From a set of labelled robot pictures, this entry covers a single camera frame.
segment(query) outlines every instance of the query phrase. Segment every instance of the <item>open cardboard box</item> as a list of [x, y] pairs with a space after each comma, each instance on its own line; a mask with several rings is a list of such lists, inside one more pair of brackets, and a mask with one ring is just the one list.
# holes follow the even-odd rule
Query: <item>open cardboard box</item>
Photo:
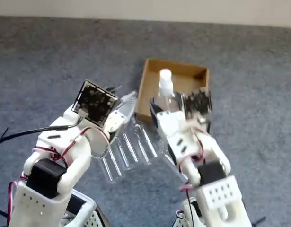
[[160, 59], [147, 59], [135, 108], [136, 119], [139, 121], [152, 122], [149, 108], [150, 99], [158, 93], [159, 72], [162, 69], [171, 70], [174, 91], [190, 93], [201, 87], [205, 87], [208, 91], [209, 70], [207, 68]]

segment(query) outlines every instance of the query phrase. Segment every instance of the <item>perforated plate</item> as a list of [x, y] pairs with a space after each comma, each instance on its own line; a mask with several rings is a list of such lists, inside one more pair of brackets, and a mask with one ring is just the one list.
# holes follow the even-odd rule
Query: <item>perforated plate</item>
[[219, 208], [242, 198], [236, 178], [233, 175], [205, 185], [199, 190], [204, 194], [206, 206], [209, 210]]
[[84, 227], [103, 227], [96, 211], [93, 211], [89, 220], [85, 223]]
[[[59, 227], [64, 227], [67, 224], [69, 224], [73, 219], [75, 218], [75, 215], [66, 213], [61, 220]], [[83, 225], [77, 226], [77, 227], [103, 227], [101, 220], [97, 214], [96, 211], [93, 211], [89, 219], [87, 220], [86, 223]]]

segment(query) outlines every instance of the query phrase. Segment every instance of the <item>plastic bottle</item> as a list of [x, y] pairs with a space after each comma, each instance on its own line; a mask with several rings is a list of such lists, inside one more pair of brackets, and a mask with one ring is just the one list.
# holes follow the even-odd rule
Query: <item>plastic bottle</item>
[[174, 112], [179, 110], [173, 90], [172, 73], [168, 69], [160, 71], [159, 91], [158, 95], [154, 98], [154, 102], [163, 111]]

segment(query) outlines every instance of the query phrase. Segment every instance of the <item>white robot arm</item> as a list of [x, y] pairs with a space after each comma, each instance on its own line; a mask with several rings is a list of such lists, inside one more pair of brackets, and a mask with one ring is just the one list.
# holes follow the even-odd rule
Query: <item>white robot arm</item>
[[[103, 157], [127, 122], [128, 116], [120, 111], [110, 112], [115, 101], [115, 96], [86, 81], [73, 106], [51, 124], [74, 127], [44, 131], [38, 136], [24, 164], [25, 180], [17, 185], [9, 227], [109, 226], [96, 203], [73, 187], [89, 168], [92, 157]], [[108, 115], [103, 121], [98, 114], [104, 111]], [[64, 166], [58, 164], [61, 159]]]
[[200, 124], [201, 118], [187, 121], [183, 111], [160, 112], [157, 121], [158, 132], [168, 142], [175, 165], [188, 177], [202, 214], [203, 222], [189, 211], [188, 226], [252, 227], [235, 176], [230, 175], [229, 160]]

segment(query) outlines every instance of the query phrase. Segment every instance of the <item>white bottle cap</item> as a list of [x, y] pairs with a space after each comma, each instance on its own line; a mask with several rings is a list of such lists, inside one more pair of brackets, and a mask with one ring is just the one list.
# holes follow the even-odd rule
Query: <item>white bottle cap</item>
[[160, 71], [159, 93], [162, 96], [169, 96], [173, 94], [172, 72], [168, 69]]

